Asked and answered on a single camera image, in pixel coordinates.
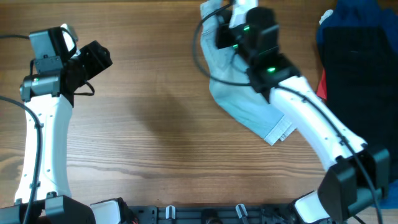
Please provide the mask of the light blue denim shorts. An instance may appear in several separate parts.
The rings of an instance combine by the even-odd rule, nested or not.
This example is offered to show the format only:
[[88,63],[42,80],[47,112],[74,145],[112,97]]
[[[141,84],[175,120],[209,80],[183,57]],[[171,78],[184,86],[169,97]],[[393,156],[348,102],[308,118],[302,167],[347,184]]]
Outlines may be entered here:
[[[226,82],[248,83],[244,73],[248,66],[243,59],[232,47],[216,47],[217,28],[218,21],[212,16],[204,22],[200,37],[210,74]],[[221,108],[270,145],[285,140],[296,129],[296,125],[250,86],[231,86],[210,80],[209,90]]]

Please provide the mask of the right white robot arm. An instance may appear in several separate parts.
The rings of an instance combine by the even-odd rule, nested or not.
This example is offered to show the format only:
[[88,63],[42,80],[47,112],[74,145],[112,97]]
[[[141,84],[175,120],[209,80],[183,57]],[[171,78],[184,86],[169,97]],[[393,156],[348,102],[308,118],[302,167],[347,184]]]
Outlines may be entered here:
[[215,11],[216,46],[231,47],[246,64],[248,86],[290,119],[316,152],[326,172],[319,187],[269,213],[287,223],[343,223],[387,196],[390,157],[369,147],[316,96],[299,69],[279,50],[274,12],[254,7],[240,25],[232,24],[237,6]]

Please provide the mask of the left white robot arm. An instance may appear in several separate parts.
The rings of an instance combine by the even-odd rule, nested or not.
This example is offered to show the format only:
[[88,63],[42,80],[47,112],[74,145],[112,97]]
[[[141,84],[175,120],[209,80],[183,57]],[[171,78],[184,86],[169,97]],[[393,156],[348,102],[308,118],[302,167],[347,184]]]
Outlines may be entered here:
[[111,66],[97,41],[78,48],[67,24],[30,33],[35,57],[19,88],[26,115],[22,177],[2,223],[134,223],[121,198],[85,205],[72,198],[67,176],[67,132],[79,88]]

